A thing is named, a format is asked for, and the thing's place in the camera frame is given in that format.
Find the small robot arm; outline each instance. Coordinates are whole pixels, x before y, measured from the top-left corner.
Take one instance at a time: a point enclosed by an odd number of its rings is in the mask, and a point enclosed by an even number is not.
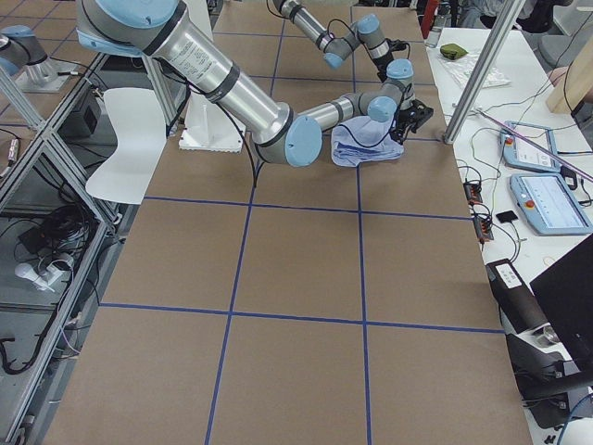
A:
[[[29,79],[43,86],[57,78],[57,70],[33,31],[15,25],[0,31],[0,67],[12,76],[25,67]]]
[[[292,21],[324,53],[323,58],[331,68],[339,68],[360,45],[364,45],[378,69],[379,78],[385,80],[393,55],[374,14],[355,21],[348,26],[348,34],[338,38],[325,29],[299,0],[273,0],[273,3],[284,18]]]

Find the black cable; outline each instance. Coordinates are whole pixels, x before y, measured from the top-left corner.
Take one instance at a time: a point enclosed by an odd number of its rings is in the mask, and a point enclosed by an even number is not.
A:
[[[331,19],[330,21],[327,22],[327,31],[330,32],[330,27],[332,26],[332,23],[341,23],[342,25],[344,25],[346,27],[347,30],[349,30],[352,34],[354,34],[354,31],[352,30],[352,28],[350,28],[350,25],[348,25],[345,21],[343,21],[342,19]]]
[[[92,169],[93,167],[96,167],[97,165],[101,165],[103,162],[105,162],[104,159],[98,160],[97,162],[93,162],[92,164],[85,165],[84,169],[85,170]]]
[[[356,35],[354,33],[354,31],[352,31],[352,28],[350,28],[345,21],[343,21],[341,19],[331,19],[330,21],[327,22],[327,27],[326,27],[327,32],[330,34],[330,36],[334,36],[334,34],[332,34],[330,32],[330,27],[332,26],[332,23],[335,23],[335,22],[343,24],[351,34]],[[348,41],[348,39],[343,38],[343,40],[350,47],[350,51],[352,51],[352,53],[354,53],[356,51],[356,48],[354,46],[352,46],[352,44]],[[371,57],[371,53],[369,53],[369,50],[367,49],[366,45],[364,45],[364,49],[366,49],[367,54],[369,55],[369,57]]]
[[[12,135],[13,137],[15,137],[16,139],[19,139],[20,140],[20,137],[18,137],[16,134],[10,132],[9,130],[5,130],[4,128],[0,128],[0,132],[8,133],[8,134]]]
[[[245,136],[243,135],[243,132],[241,131],[241,129],[237,125],[237,122],[234,121],[234,119],[231,116],[231,114],[229,114],[229,112],[226,109],[224,109],[223,107],[221,107],[220,104],[217,103],[216,105],[218,106],[218,108],[221,109],[221,111],[224,113],[224,115],[229,119],[229,121],[233,125],[234,129],[237,131],[237,133],[241,137],[241,140],[243,141],[243,145],[245,146],[245,149],[247,151],[247,155],[249,156],[249,164],[251,164],[251,173],[252,173],[252,180],[253,180],[252,181],[253,182],[253,188],[256,188],[258,186],[258,176],[259,176],[259,173],[256,172],[256,164],[255,164],[255,161],[253,159],[253,155],[251,154],[251,150],[249,149],[249,144],[247,143],[247,140],[245,139]]]
[[[475,167],[472,167],[471,165],[468,165],[467,163],[466,163],[466,165],[459,165],[457,168],[458,169],[466,169],[465,170],[465,179],[464,179],[464,182],[465,183],[471,183],[471,182],[474,182],[475,183],[477,181],[478,184],[480,185],[480,188],[482,188],[482,182],[483,182],[482,173],[480,173],[480,171],[478,169],[476,169]],[[473,172],[476,172],[479,179],[477,179],[477,180],[474,179],[474,180],[468,181],[468,179],[467,179],[467,173],[469,172],[469,170],[471,170]]]
[[[94,75],[95,75],[95,77],[96,77],[96,78],[99,80],[99,82],[101,82],[101,83],[102,83],[102,84],[105,86],[105,89],[106,89],[106,90],[108,90],[108,89],[109,89],[109,87],[107,86],[107,84],[105,83],[105,81],[104,81],[104,80],[101,78],[101,76],[99,76],[99,75],[96,73],[95,69],[93,69],[93,68],[89,67],[88,65],[84,65],[84,64],[83,64],[83,63],[81,63],[81,62],[73,62],[73,61],[71,61],[71,60],[64,60],[63,58],[57,58],[57,57],[54,57],[54,56],[51,56],[50,58],[51,58],[52,60],[57,60],[58,62],[72,63],[72,64],[74,64],[74,65],[80,65],[81,67],[85,67],[86,69],[88,69],[88,70],[91,72],[91,74],[94,74]]]
[[[573,407],[573,409],[570,411],[570,413],[568,414],[568,417],[566,418],[566,422],[564,422],[564,426],[562,427],[562,430],[560,432],[560,435],[558,436],[558,441],[556,442],[556,445],[561,445],[562,443],[562,439],[564,438],[564,434],[566,433],[566,428],[568,427],[568,424],[570,424],[571,420],[573,420],[574,414],[576,413],[576,410],[578,410],[578,408],[585,403],[585,401],[587,399],[590,399],[591,397],[593,397],[593,394],[587,394],[585,397],[583,397],[581,400],[579,400],[576,405]]]
[[[500,227],[495,222],[493,222],[492,225],[494,227],[496,227],[497,229],[499,229],[504,235],[508,236],[509,239],[512,241],[513,249],[512,249],[511,262],[516,261],[516,258],[515,257],[518,257],[519,256],[519,247],[517,245],[517,241],[515,241],[515,238],[513,238],[512,235],[509,232],[507,232],[505,229],[503,229],[502,227]]]
[[[393,119],[391,120],[391,124],[389,125],[389,128],[387,129],[387,132],[383,135],[383,137],[381,139],[379,139],[379,141],[377,141],[376,143],[370,145],[370,146],[366,146],[363,143],[361,143],[356,136],[350,131],[350,129],[348,127],[346,127],[346,125],[344,125],[343,123],[338,123],[336,125],[336,127],[342,127],[344,129],[346,129],[347,133],[350,135],[350,137],[352,138],[352,140],[354,142],[356,142],[359,146],[361,146],[362,148],[374,148],[376,146],[378,146],[379,144],[381,144],[385,138],[387,136],[389,136],[389,134],[391,133],[391,129],[393,127],[394,122],[396,121],[396,114],[393,115]]]
[[[37,225],[37,226],[41,226],[41,225],[40,225],[40,224],[39,224],[37,221],[34,221],[34,220],[22,219],[22,220],[14,221],[13,223],[9,224],[9,225],[8,225],[8,227],[2,231],[2,233],[0,233],[0,239],[2,239],[2,237],[3,237],[4,235],[6,235],[6,233],[7,233],[7,232],[8,232],[8,231],[9,231],[9,230],[12,228],[12,227],[14,227],[15,225],[17,225],[17,224],[19,224],[19,223],[25,223],[25,222],[26,222],[26,223],[33,223],[33,224],[35,224],[35,225]]]
[[[270,11],[270,14],[272,14],[274,17],[277,17],[278,19],[286,20],[286,17],[279,16],[278,14],[276,14],[274,11],[271,10],[270,0],[266,0],[266,8],[268,8],[268,11]]]
[[[191,91],[193,91],[194,93],[196,93],[197,95],[204,95],[205,94],[195,83],[190,82],[187,78],[183,78],[183,76],[181,74],[179,74],[179,73],[177,73],[175,71],[173,72],[173,74],[175,74],[176,76],[178,76],[179,79],[175,79],[175,78],[171,77],[170,75],[168,75],[167,73],[164,73],[163,72],[163,75],[165,77],[167,77],[168,79],[171,79],[174,82],[183,83],[183,84],[187,85],[189,87],[189,89]],[[245,146],[245,150],[247,152],[247,155],[249,156],[249,164],[251,166],[252,185],[253,185],[254,188],[256,188],[258,186],[258,173],[256,172],[256,164],[255,164],[255,161],[254,161],[254,158],[253,158],[253,154],[251,153],[251,150],[249,149],[249,143],[245,139],[245,136],[243,135],[243,132],[241,131],[241,129],[237,125],[237,122],[234,121],[234,119],[231,116],[231,114],[225,108],[223,108],[220,104],[217,103],[216,105],[224,113],[224,115],[227,117],[227,119],[231,122],[231,124],[233,125],[234,129],[239,134],[239,137],[241,137],[241,141],[243,142],[243,145]]]
[[[95,156],[97,156],[98,158],[102,158],[102,159],[107,159],[108,156],[102,155],[101,153],[97,153],[96,151],[92,150],[91,148],[89,148],[88,146],[84,146],[83,144],[78,144],[76,142],[67,142],[66,143],[68,146],[77,146],[85,151],[88,151],[89,153],[94,154]]]
[[[585,193],[585,195],[587,195],[587,199],[584,201],[578,201],[578,203],[583,207],[591,207],[591,204],[593,204],[593,199],[591,199],[591,195],[585,189],[585,180],[583,178],[581,178],[580,183],[581,183],[581,188],[583,189],[583,192]]]
[[[521,237],[519,236],[519,231],[517,230],[517,227],[515,226],[513,221],[509,221],[512,230],[514,231],[514,233],[517,235],[517,253],[515,253],[515,255],[511,258],[511,262],[515,262],[517,261],[517,259],[519,258],[519,255],[521,253]]]
[[[13,342],[16,339],[14,337],[5,337],[0,338],[0,359],[2,360],[2,369],[8,375],[19,375],[24,373],[25,371],[29,370],[37,360],[37,356],[41,350],[42,344],[44,343],[45,338],[47,337],[47,333],[51,328],[52,324],[56,320],[57,317],[57,305],[52,311],[47,324],[45,324],[44,330],[37,336],[37,342],[35,343],[35,349],[33,350],[33,354],[30,359],[26,362],[22,362],[22,366],[20,368],[13,368],[12,364],[16,361],[16,359],[9,360],[6,349],[4,347],[5,343]]]
[[[96,284],[93,283],[89,278],[87,278],[85,280],[85,283],[89,283],[91,285],[91,287],[93,288],[93,293],[95,294],[95,298],[96,298],[96,305],[100,306],[101,305],[101,298],[99,298],[99,292],[96,290]]]

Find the blue tape line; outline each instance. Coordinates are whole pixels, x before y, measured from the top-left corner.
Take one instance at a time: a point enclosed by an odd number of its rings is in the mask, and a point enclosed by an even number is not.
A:
[[[428,215],[423,213],[400,213],[396,211],[363,210],[365,215],[403,216],[407,218],[430,218],[437,220],[472,221],[470,216]]]
[[[316,207],[299,207],[299,206],[281,206],[279,204],[253,204],[253,207],[262,209],[281,209],[281,210],[309,210],[309,211],[329,211],[333,213],[358,213],[357,210],[348,209],[324,209]]]
[[[249,203],[247,202],[234,202],[234,201],[217,201],[217,200],[208,200],[208,199],[191,199],[185,197],[145,197],[145,199],[151,201],[171,201],[171,202],[191,202],[194,204],[215,204],[219,206],[240,206],[240,207],[247,207]]]
[[[477,334],[504,334],[502,329],[488,329],[485,327],[442,326],[435,324],[410,324],[391,322],[367,322],[368,326],[402,327],[407,329],[423,329],[430,331],[475,332]]]
[[[274,73],[271,76],[270,97],[274,94],[274,85],[276,84],[276,74],[278,74],[278,65],[280,65],[280,51],[282,50],[282,41],[284,38],[284,27],[286,20],[282,20],[282,29],[280,31],[280,39],[278,41],[278,52],[276,53],[276,62],[274,63]]]
[[[15,12],[17,9],[19,9],[22,6],[23,3],[25,3],[25,0],[20,0],[19,4],[16,5],[15,7],[13,7],[12,9],[10,9],[10,11],[8,11],[8,14],[6,14],[6,16],[7,17],[11,17],[12,16],[12,13]]]
[[[346,318],[308,317],[305,315],[284,315],[284,314],[280,314],[280,313],[258,313],[258,312],[235,311],[235,312],[233,312],[233,316],[248,317],[248,318],[265,318],[265,319],[272,319],[272,320],[291,320],[291,321],[296,321],[296,322],[363,325],[363,322],[360,320],[348,320]]]
[[[360,299],[362,302],[362,350],[364,354],[364,393],[367,414],[367,445],[372,445],[371,417],[371,377],[369,373],[369,334],[367,329],[367,297],[364,270],[364,233],[362,230],[362,193],[360,192],[360,168],[356,168],[356,185],[359,203],[359,258],[360,258]]]
[[[404,329],[421,329],[433,331],[453,331],[453,332],[475,332],[481,334],[504,334],[501,329],[488,329],[482,327],[463,327],[463,326],[446,326],[438,324],[411,324],[411,323],[396,323],[396,322],[377,322],[362,320],[348,320],[345,318],[328,318],[328,317],[311,317],[306,315],[288,315],[281,313],[262,313],[262,312],[248,312],[248,311],[223,311],[217,309],[200,309],[200,308],[185,308],[179,306],[154,306],[144,304],[132,303],[116,303],[102,301],[100,306],[102,308],[116,308],[116,309],[136,309],[140,311],[157,311],[157,312],[190,312],[190,313],[204,313],[208,315],[224,315],[233,317],[245,318],[264,318],[273,320],[291,320],[300,322],[315,322],[315,323],[330,323],[330,324],[359,324],[368,326],[381,327],[398,327]]]
[[[144,304],[131,303],[109,303],[101,301],[102,308],[120,308],[120,309],[142,309],[144,311],[160,311],[160,312],[193,312],[193,313],[207,313],[214,315],[228,315],[228,311],[219,311],[216,309],[199,309],[199,308],[183,308],[177,306],[152,306]]]
[[[350,213],[356,214],[359,210],[351,209],[326,209],[323,207],[299,207],[299,206],[283,206],[280,204],[259,204],[259,203],[245,203],[233,201],[216,201],[208,199],[191,199],[183,197],[145,197],[148,200],[154,201],[169,201],[169,202],[188,202],[193,204],[213,204],[220,206],[237,206],[237,207],[257,207],[261,209],[279,209],[279,210],[307,210],[307,211],[327,211],[331,213]],[[380,216],[398,216],[404,218],[429,218],[438,220],[455,220],[455,221],[471,221],[469,216],[449,216],[449,215],[431,215],[424,213],[405,213],[398,211],[380,211],[380,210],[360,210],[364,215],[380,215]]]
[[[237,288],[239,287],[239,277],[241,276],[241,266],[243,265],[243,255],[245,253],[245,246],[247,241],[247,233],[249,232],[249,221],[251,219],[251,204],[253,203],[253,197],[255,195],[255,187],[251,187],[251,196],[249,197],[249,208],[247,209],[247,216],[245,218],[245,227],[243,228],[243,239],[241,240],[241,249],[239,250],[239,258],[237,260],[237,270],[234,275],[233,282],[233,294],[231,295],[231,303],[229,305],[229,314],[226,320],[226,327],[224,329],[224,340],[222,341],[221,358],[219,360],[219,369],[216,373],[216,383],[214,384],[214,393],[212,394],[212,403],[210,404],[210,415],[208,417],[208,429],[206,431],[206,437],[204,444],[209,445],[210,437],[212,434],[212,426],[214,424],[214,413],[216,412],[216,402],[219,397],[219,389],[221,387],[222,380],[222,367],[224,366],[224,358],[226,356],[227,345],[229,342],[229,334],[231,332],[231,321],[233,320],[233,308],[234,302],[237,296]]]

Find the cardboard table surface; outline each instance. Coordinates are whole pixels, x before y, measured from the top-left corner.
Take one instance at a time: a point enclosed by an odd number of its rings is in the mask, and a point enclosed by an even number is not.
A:
[[[172,138],[44,443],[531,442],[414,13],[310,10],[412,41],[435,117],[400,160],[337,168],[326,137],[257,188],[245,151]],[[225,3],[215,40],[296,111],[378,84],[263,4]]]

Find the blue tape grid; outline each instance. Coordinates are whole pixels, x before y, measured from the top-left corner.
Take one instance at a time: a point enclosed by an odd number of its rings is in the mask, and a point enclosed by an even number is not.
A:
[[[24,0],[21,0],[17,6],[12,10],[16,10],[19,6],[24,3]],[[51,14],[54,9],[57,7],[58,4],[51,11],[47,13],[47,15],[40,19],[37,23],[39,25],[44,19],[48,19],[49,14]],[[350,9],[350,20],[352,21],[352,9]],[[282,42],[284,38],[284,25],[285,21],[283,21],[282,32],[280,35],[280,42],[278,44],[278,52],[274,67],[274,74],[271,77],[271,90],[270,94],[273,94],[273,88],[276,79],[286,79],[286,80],[307,80],[307,79],[300,79],[300,78],[288,78],[288,77],[280,77],[277,76],[278,64],[280,59],[280,52],[282,48]],[[215,32],[220,34],[238,34],[234,32]],[[59,46],[54,50],[52,55],[56,53],[57,50],[67,42],[70,38],[72,32],[67,36],[67,38],[59,44]],[[261,36],[274,36],[278,37],[277,35],[273,34],[245,34],[245,35],[261,35]],[[335,79],[328,80],[334,82],[352,82],[353,91],[356,91],[356,68],[354,63],[354,57],[352,57],[352,70],[353,70],[353,77],[352,81],[337,81]],[[315,81],[322,81],[322,79],[311,79]],[[359,83],[376,83],[370,81],[358,81]],[[0,111],[0,115],[6,111],[7,107],[5,107],[2,111]],[[425,139],[425,138],[411,138],[410,140],[419,140],[419,141],[433,141],[435,139]],[[307,207],[293,207],[293,206],[281,206],[281,205],[272,205],[272,204],[255,204],[253,202],[255,196],[255,189],[252,188],[251,195],[249,198],[248,203],[242,202],[231,202],[231,201],[216,201],[216,200],[204,200],[204,199],[183,199],[183,198],[173,198],[173,197],[146,197],[146,199],[153,199],[153,200],[164,200],[164,201],[175,201],[175,202],[192,202],[197,204],[214,204],[214,205],[229,205],[229,206],[241,206],[247,207],[247,214],[243,232],[243,238],[241,242],[241,248],[239,251],[239,258],[237,260],[237,267],[233,282],[233,294],[231,297],[231,302],[229,305],[228,311],[219,311],[219,310],[208,310],[208,309],[194,309],[194,308],[182,308],[182,307],[166,307],[166,306],[145,306],[145,305],[135,305],[135,304],[123,304],[123,303],[101,303],[102,307],[105,308],[123,308],[123,309],[136,309],[136,310],[150,310],[150,311],[165,311],[165,312],[193,312],[193,313],[204,313],[204,314],[214,314],[219,316],[226,316],[227,322],[225,326],[224,337],[221,345],[221,356],[219,359],[219,366],[216,376],[216,383],[214,387],[214,391],[212,394],[212,401],[210,404],[210,412],[208,416],[208,429],[207,434],[205,437],[205,445],[209,445],[212,427],[214,425],[214,418],[216,412],[216,404],[218,400],[218,394],[221,386],[221,379],[222,379],[222,371],[224,367],[224,360],[226,356],[226,350],[228,347],[229,335],[231,332],[232,327],[232,319],[233,317],[249,317],[249,318],[264,318],[264,319],[278,319],[278,320],[292,320],[292,321],[304,321],[304,322],[315,322],[315,323],[330,323],[330,324],[354,324],[360,325],[362,327],[362,338],[363,338],[363,360],[364,360],[364,381],[365,381],[365,407],[366,407],[366,422],[367,422],[367,444],[372,445],[372,412],[371,412],[371,391],[370,391],[370,372],[369,372],[369,352],[368,352],[368,326],[382,326],[382,327],[391,327],[391,328],[407,328],[407,329],[428,329],[428,330],[439,330],[439,331],[456,331],[456,332],[472,332],[472,333],[484,333],[484,334],[503,334],[502,330],[497,329],[485,329],[485,328],[472,328],[472,327],[462,327],[462,326],[443,326],[443,325],[429,325],[429,324],[403,324],[403,323],[389,323],[389,322],[379,322],[379,321],[370,321],[367,319],[367,305],[366,305],[366,286],[365,286],[365,269],[364,269],[364,238],[363,238],[363,219],[362,216],[364,214],[375,214],[375,215],[383,215],[383,216],[395,216],[395,217],[415,217],[415,218],[437,218],[437,219],[451,219],[451,220],[462,220],[462,221],[470,221],[471,218],[469,217],[454,217],[454,216],[445,216],[445,215],[427,215],[427,214],[413,214],[413,213],[400,213],[400,212],[385,212],[385,211],[372,211],[372,210],[363,210],[362,203],[361,203],[361,184],[360,184],[360,170],[357,168],[357,194],[358,194],[358,208],[356,210],[344,210],[344,209],[323,209],[323,208],[307,208]],[[361,320],[347,320],[347,319],[338,319],[338,318],[323,318],[323,317],[308,317],[308,316],[296,316],[296,315],[287,315],[287,314],[269,314],[269,313],[258,313],[258,312],[245,312],[245,311],[234,311],[234,303],[237,294],[238,283],[241,274],[241,268],[245,253],[246,247],[246,239],[248,235],[249,223],[251,219],[251,213],[253,208],[272,208],[272,209],[284,209],[284,210],[311,210],[311,211],[329,211],[329,212],[347,212],[347,213],[356,213],[358,214],[359,218],[359,250],[360,250],[360,295],[361,295],[361,308],[362,308],[362,319]]]

